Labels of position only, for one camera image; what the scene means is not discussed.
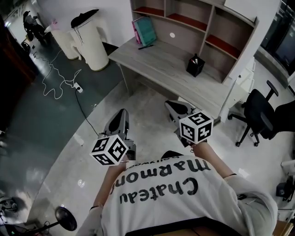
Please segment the teal book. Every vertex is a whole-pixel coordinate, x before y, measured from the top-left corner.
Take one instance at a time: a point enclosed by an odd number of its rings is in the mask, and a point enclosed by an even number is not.
[[[157,39],[150,17],[143,17],[135,21],[134,25],[143,46],[148,46]]]

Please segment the shelf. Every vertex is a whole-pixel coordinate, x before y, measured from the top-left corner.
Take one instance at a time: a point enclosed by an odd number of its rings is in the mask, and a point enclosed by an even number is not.
[[[164,17],[164,10],[146,7],[146,6],[139,7],[137,9],[135,9],[133,12],[152,15],[152,16]]]
[[[169,18],[173,21],[179,22],[181,24],[193,27],[193,28],[200,30],[202,32],[206,32],[206,29],[207,29],[207,25],[205,23],[202,23],[200,21],[194,20],[189,17],[182,16],[182,15],[179,15],[176,13],[167,16],[167,18]]]
[[[238,17],[239,19],[241,19],[242,21],[244,21],[245,23],[247,23],[248,25],[252,26],[253,28],[255,27],[255,22],[252,22],[251,20],[249,20],[248,18],[244,17],[243,15],[235,12],[234,10],[224,6],[225,0],[200,0],[202,2],[205,2],[207,4],[213,5],[215,7],[218,7],[236,17]]]
[[[219,50],[221,50],[222,52],[226,53],[227,55],[231,56],[236,60],[239,58],[241,54],[241,52],[238,49],[213,35],[209,35],[207,37],[206,43],[218,48]]]

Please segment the wall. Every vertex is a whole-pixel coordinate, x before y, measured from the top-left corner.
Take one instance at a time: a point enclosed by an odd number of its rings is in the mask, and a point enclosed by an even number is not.
[[[273,18],[277,12],[280,0],[243,0],[252,4],[254,11],[257,12],[259,19],[259,25],[253,35],[252,39],[248,43],[243,55],[239,58],[235,68],[231,71],[230,77],[236,79],[244,69],[245,65],[254,56],[255,52],[259,48],[262,40],[264,39]]]
[[[32,4],[30,1],[28,1],[24,7],[24,12],[30,11],[30,15],[37,16],[37,13],[35,12]],[[24,24],[23,24],[23,15],[21,15],[18,18],[12,19],[8,18],[7,21],[10,21],[11,24],[9,25],[8,29],[12,33],[12,35],[16,38],[18,43],[22,43],[26,39],[27,32],[24,30]]]
[[[38,0],[38,4],[48,21],[98,8],[95,23],[103,41],[119,47],[134,37],[129,0]]]

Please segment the sleeve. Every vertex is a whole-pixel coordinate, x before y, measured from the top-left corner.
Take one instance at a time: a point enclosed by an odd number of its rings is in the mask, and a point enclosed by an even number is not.
[[[91,209],[76,236],[103,236],[101,212],[102,207],[100,206]]]
[[[225,178],[237,195],[246,198],[238,200],[238,206],[245,218],[249,235],[272,235],[277,224],[277,204],[273,198],[246,179],[233,175]]]

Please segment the white cable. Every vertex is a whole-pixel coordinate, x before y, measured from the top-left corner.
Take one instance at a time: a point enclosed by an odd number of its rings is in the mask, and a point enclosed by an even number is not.
[[[43,57],[39,57],[39,58],[36,57],[36,59],[42,59],[43,61],[47,61],[47,62],[48,62],[48,65],[49,65],[49,67],[50,67],[50,71],[47,73],[47,75],[46,75],[46,76],[44,77],[44,79],[42,80],[42,83],[45,85],[45,88],[44,88],[44,91],[43,91],[43,95],[44,95],[44,96],[47,96],[51,91],[54,91],[54,98],[55,98],[56,100],[57,100],[57,99],[60,99],[60,98],[62,97],[63,93],[64,93],[64,90],[61,88],[61,85],[62,85],[63,83],[65,83],[65,84],[67,84],[67,85],[70,85],[71,88],[74,88],[75,78],[76,78],[76,76],[79,74],[79,72],[82,70],[82,69],[80,69],[80,70],[76,71],[76,72],[75,72],[75,75],[74,75],[74,78],[73,78],[72,80],[66,80],[65,77],[63,77],[63,76],[59,73],[59,70],[56,69],[56,68],[54,67],[54,65],[52,64],[52,63],[55,61],[55,59],[57,59],[57,57],[58,57],[58,55],[60,54],[61,51],[62,51],[62,50],[60,50],[60,51],[57,53],[56,57],[55,57],[51,62],[49,62],[47,59],[44,59]],[[47,87],[47,86],[46,86],[46,84],[44,83],[44,80],[47,78],[47,76],[49,76],[49,74],[50,74],[52,68],[54,68],[55,70],[57,70],[59,76],[63,78],[63,81],[62,81],[61,84],[59,85],[59,88],[61,89],[61,95],[60,95],[58,98],[56,98],[56,96],[55,96],[55,95],[56,95],[56,91],[55,91],[54,88],[51,89],[51,90],[49,90],[49,91],[45,94],[45,90],[46,90],[46,87]]]

